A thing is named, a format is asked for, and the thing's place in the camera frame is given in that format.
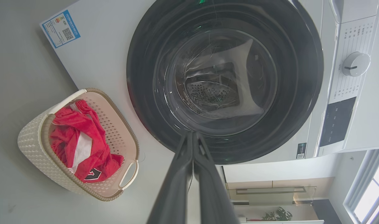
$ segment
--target window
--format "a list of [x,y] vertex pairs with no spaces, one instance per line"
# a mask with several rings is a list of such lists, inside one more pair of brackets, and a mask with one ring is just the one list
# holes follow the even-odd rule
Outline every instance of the window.
[[367,152],[344,207],[356,224],[379,224],[379,149]]

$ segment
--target round black door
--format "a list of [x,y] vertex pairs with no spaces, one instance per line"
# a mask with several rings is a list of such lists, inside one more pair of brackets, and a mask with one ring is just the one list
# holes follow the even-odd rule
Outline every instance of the round black door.
[[202,133],[216,164],[259,158],[303,125],[323,75],[321,42],[297,1],[157,0],[134,33],[130,98],[175,151]]

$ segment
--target basket handle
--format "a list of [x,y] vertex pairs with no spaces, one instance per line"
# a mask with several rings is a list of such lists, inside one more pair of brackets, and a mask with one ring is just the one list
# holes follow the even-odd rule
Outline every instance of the basket handle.
[[72,100],[76,99],[78,96],[80,96],[80,95],[82,95],[82,94],[84,94],[86,92],[87,92],[86,89],[81,89],[81,90],[77,91],[76,93],[68,96],[62,102],[60,102],[59,104],[55,105],[55,107],[53,107],[52,109],[50,109],[49,114],[55,114],[57,111],[59,111],[65,105],[67,105],[69,102],[71,102]]
[[[136,170],[134,171],[134,174],[133,176],[131,177],[131,179],[127,182],[127,184],[125,184],[123,187],[121,187],[120,185],[122,184],[124,178],[126,177],[126,174],[127,172],[129,171],[130,167],[135,164],[136,165]],[[128,188],[133,182],[134,182],[134,179],[137,177],[137,174],[138,174],[138,160],[134,160],[133,162],[130,163],[129,167],[127,168],[126,172],[124,173],[123,177],[122,177],[122,180],[120,181],[119,185],[118,185],[118,188],[120,190],[125,190],[126,188]]]

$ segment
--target laundry basket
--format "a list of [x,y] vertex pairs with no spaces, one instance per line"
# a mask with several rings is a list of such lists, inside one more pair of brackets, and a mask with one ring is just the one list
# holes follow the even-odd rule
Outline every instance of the laundry basket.
[[[73,100],[85,100],[98,114],[100,123],[106,132],[106,141],[111,154],[124,156],[122,166],[108,179],[97,183],[83,183],[71,173],[56,156],[50,146],[50,133],[55,129],[52,121],[55,113]],[[119,197],[138,173],[138,141],[133,131],[104,92],[94,89],[82,89],[61,103],[43,112],[29,122],[19,133],[18,146],[22,153],[44,174],[67,190],[78,194],[90,194],[102,201]],[[132,165],[135,171],[131,179],[122,186],[122,182]]]

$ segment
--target window frame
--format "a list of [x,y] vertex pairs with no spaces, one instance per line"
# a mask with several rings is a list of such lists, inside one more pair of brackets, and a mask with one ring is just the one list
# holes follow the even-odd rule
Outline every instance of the window frame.
[[[379,184],[374,180],[375,175],[379,167],[379,149],[367,151],[363,162],[357,172],[356,178],[350,187],[349,193],[344,200],[343,206],[349,214],[350,218],[355,224],[366,224],[371,218],[376,208],[379,206],[379,197],[365,216],[364,220],[361,222],[354,213],[361,197],[363,196],[365,190],[369,186],[370,182],[374,181],[378,187]],[[379,224],[379,213],[376,215],[371,224]]]

